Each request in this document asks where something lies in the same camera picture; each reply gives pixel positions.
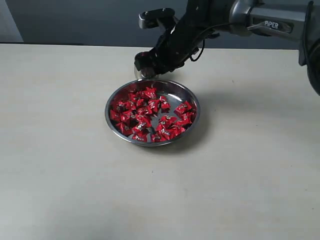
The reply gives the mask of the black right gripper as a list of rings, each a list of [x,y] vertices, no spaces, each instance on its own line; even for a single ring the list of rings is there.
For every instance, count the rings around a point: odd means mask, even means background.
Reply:
[[[169,30],[155,48],[135,55],[135,68],[151,68],[153,77],[182,68],[214,26],[229,23],[232,5],[231,0],[189,0],[186,12],[174,30]]]

